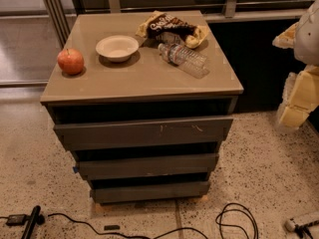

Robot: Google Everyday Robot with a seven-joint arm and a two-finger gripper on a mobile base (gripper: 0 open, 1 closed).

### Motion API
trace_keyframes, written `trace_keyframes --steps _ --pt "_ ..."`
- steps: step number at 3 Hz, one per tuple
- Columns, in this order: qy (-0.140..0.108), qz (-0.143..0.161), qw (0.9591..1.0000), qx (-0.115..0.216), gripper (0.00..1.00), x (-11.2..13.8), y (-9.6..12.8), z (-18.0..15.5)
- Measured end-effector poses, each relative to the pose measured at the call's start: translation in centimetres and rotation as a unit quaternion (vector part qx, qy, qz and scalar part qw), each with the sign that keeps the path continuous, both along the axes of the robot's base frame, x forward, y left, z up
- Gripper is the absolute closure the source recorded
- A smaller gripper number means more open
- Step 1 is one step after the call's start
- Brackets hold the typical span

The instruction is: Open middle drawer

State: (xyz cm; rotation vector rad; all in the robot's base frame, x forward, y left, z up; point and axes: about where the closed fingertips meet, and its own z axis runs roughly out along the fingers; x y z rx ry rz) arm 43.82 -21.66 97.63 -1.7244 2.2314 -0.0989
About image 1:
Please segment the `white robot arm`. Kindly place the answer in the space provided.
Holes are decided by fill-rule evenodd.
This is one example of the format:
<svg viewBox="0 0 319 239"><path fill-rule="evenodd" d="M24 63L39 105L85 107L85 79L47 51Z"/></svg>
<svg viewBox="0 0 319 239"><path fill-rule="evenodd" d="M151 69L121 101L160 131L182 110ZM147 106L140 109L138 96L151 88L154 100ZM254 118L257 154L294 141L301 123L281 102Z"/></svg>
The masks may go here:
<svg viewBox="0 0 319 239"><path fill-rule="evenodd" d="M294 58L306 65L298 74L288 75L276 116L279 127L296 130L319 107L319 0L297 23L276 36L272 45L292 49Z"/></svg>

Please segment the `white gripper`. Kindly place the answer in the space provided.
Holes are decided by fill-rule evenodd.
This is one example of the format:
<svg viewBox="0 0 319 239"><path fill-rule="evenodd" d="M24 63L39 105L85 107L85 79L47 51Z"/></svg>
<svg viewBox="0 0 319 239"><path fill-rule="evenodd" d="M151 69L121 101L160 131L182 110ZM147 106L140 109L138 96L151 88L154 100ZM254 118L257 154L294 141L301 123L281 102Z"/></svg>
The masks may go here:
<svg viewBox="0 0 319 239"><path fill-rule="evenodd" d="M276 36L272 45L281 49L292 49L297 26L298 24L294 23ZM298 74L289 73L282 99L284 104L277 110L277 123L288 128L300 128L309 114L319 106L319 67L307 65Z"/></svg>

